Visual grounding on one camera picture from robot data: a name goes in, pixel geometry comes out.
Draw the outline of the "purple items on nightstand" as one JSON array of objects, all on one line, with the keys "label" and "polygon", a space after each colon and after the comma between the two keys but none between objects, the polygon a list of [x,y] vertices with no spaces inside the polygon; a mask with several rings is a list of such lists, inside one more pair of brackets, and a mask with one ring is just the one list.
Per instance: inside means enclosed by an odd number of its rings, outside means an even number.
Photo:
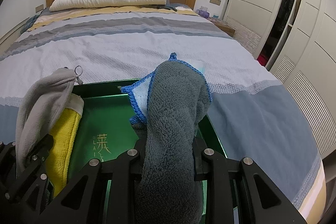
[{"label": "purple items on nightstand", "polygon": [[210,17],[210,13],[207,11],[207,7],[205,6],[201,6],[199,9],[197,9],[196,13],[199,16],[206,18],[206,19]]}]

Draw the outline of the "white wardrobe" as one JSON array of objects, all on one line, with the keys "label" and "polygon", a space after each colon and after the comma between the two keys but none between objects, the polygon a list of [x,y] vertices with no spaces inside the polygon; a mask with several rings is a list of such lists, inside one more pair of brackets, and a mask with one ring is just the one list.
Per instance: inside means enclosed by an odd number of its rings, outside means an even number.
[{"label": "white wardrobe", "polygon": [[297,101],[322,157],[335,151],[335,0],[229,0],[237,40]]}]

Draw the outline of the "dark grey blue-edged towel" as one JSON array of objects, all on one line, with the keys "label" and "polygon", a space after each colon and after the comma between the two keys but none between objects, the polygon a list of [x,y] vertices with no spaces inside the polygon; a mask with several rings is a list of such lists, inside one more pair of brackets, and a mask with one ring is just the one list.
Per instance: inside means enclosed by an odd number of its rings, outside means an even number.
[{"label": "dark grey blue-edged towel", "polygon": [[146,142],[136,221],[198,223],[203,186],[194,179],[193,140],[212,102],[204,75],[172,53],[121,91],[135,113],[130,124]]}]

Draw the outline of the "teal cloth on nightstand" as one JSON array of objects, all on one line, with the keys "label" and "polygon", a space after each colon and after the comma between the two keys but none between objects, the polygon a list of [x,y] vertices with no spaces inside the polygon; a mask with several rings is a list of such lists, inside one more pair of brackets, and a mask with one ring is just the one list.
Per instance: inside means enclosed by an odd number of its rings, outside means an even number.
[{"label": "teal cloth on nightstand", "polygon": [[30,17],[30,18],[25,22],[25,24],[22,26],[21,31],[20,31],[20,34],[23,34],[23,33],[26,32],[29,28],[31,28],[31,27],[34,25],[35,21],[38,19],[38,17],[39,17],[39,14],[36,14],[36,15]]}]

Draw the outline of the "right wooden nightstand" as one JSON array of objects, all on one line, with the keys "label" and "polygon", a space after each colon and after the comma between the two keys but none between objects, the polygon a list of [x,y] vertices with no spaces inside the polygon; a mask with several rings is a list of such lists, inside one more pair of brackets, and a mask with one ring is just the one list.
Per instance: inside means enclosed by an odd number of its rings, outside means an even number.
[{"label": "right wooden nightstand", "polygon": [[223,32],[233,37],[235,34],[235,29],[230,27],[226,22],[218,18],[209,18],[209,21],[212,22],[217,28],[221,29]]}]

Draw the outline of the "striped bed cover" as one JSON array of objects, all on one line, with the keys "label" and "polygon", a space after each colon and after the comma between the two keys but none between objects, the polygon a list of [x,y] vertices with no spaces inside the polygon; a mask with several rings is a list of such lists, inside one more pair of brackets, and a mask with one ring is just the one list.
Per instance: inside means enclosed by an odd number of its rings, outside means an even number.
[{"label": "striped bed cover", "polygon": [[1,54],[1,140],[15,139],[22,98],[56,69],[81,66],[86,84],[142,79],[171,53],[205,63],[209,118],[226,155],[254,159],[305,220],[318,223],[325,173],[297,102],[236,40],[187,9],[44,10]]}]

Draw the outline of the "yellow towel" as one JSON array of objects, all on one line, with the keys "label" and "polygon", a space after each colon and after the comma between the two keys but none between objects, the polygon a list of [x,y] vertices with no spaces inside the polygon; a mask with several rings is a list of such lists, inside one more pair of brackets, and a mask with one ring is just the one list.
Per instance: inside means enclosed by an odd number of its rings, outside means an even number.
[{"label": "yellow towel", "polygon": [[50,135],[54,145],[45,162],[46,173],[54,186],[56,197],[67,184],[68,168],[76,133],[82,118],[84,101],[80,96],[71,94],[61,116],[54,124]]}]

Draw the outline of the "green tray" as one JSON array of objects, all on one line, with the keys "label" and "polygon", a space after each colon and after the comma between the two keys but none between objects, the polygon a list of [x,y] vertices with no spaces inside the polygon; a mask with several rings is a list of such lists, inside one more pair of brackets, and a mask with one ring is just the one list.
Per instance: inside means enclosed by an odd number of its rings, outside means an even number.
[{"label": "green tray", "polygon": [[[71,178],[92,159],[101,162],[116,159],[121,153],[134,148],[139,139],[129,119],[133,115],[130,99],[121,93],[124,81],[78,85],[74,93],[84,100],[84,111],[75,137],[68,174]],[[223,150],[208,117],[198,124],[197,135],[206,146],[221,153]],[[206,182],[203,186],[203,211],[205,213]]]}]

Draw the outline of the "grey fleece cloth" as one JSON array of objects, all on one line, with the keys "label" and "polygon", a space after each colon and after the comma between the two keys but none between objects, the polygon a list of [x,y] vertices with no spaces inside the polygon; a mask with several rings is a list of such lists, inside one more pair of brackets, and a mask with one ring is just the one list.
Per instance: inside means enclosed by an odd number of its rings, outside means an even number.
[{"label": "grey fleece cloth", "polygon": [[27,91],[19,106],[15,131],[17,175],[25,170],[28,155],[51,131],[64,109],[82,115],[84,101],[72,93],[75,83],[82,81],[74,69],[59,68]]}]

